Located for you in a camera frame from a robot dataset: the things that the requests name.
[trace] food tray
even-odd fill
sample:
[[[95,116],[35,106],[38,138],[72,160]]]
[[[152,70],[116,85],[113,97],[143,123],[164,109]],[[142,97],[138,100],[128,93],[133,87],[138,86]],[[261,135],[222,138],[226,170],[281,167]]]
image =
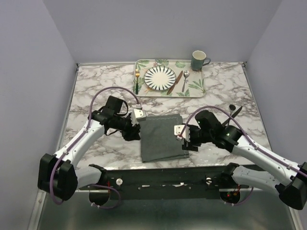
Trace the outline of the food tray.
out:
[[[135,69],[140,70],[139,76],[139,97],[203,97],[206,93],[204,85],[203,71],[193,71],[190,66],[190,60],[168,60],[168,59],[141,59],[135,62],[135,68],[133,73],[133,92],[135,92],[136,86],[136,77]],[[165,91],[154,91],[147,87],[144,83],[144,74],[145,72],[157,65],[163,65],[171,68],[176,77],[178,77],[181,71],[188,70],[190,72],[189,77],[186,80],[186,86],[184,92],[182,92],[182,87],[184,83],[184,76],[182,75],[180,81],[175,85],[173,91],[167,95],[168,90]]]

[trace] mug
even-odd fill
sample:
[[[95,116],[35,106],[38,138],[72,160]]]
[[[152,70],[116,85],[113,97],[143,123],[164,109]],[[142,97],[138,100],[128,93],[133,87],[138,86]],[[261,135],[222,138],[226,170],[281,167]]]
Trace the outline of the mug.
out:
[[[199,71],[203,66],[208,65],[210,62],[211,59],[207,57],[205,52],[196,50],[192,53],[191,69],[194,71]]]

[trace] marble surface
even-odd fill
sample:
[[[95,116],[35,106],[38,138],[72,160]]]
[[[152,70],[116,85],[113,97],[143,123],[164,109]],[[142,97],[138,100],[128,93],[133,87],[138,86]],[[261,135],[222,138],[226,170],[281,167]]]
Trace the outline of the marble surface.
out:
[[[81,66],[73,93],[63,144],[67,143],[84,125],[89,104],[97,91],[108,86],[121,86],[132,89],[133,64],[106,64],[100,66]],[[240,63],[212,63],[203,69],[206,94],[202,98],[139,98],[149,116],[181,114],[185,122],[188,116],[201,106],[216,105],[229,110],[230,104],[243,106],[236,120],[255,139],[266,148],[269,142],[260,115],[253,101],[246,77]],[[94,109],[106,103],[108,96],[125,99],[129,106],[135,99],[129,93],[119,90],[103,92],[94,103]],[[226,116],[214,111],[223,122]],[[91,163],[115,169],[174,168],[227,165],[230,162],[251,164],[247,159],[218,149],[213,144],[203,144],[199,152],[190,152],[190,158],[175,161],[142,163],[140,141],[124,141],[120,133],[103,136],[87,151],[78,168]]]

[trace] plate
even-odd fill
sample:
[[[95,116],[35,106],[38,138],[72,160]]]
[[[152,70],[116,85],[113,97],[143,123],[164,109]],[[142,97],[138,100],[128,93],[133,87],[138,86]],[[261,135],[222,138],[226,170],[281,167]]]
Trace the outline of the plate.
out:
[[[175,84],[175,81],[175,72],[166,66],[151,67],[144,74],[145,84],[156,91],[168,90]]]

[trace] gray napkin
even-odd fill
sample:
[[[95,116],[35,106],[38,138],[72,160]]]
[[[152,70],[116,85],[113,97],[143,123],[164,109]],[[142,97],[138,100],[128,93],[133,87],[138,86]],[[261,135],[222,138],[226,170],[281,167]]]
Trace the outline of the gray napkin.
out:
[[[140,121],[142,162],[168,161],[189,158],[181,141],[174,135],[174,126],[182,124],[179,114],[148,116]]]

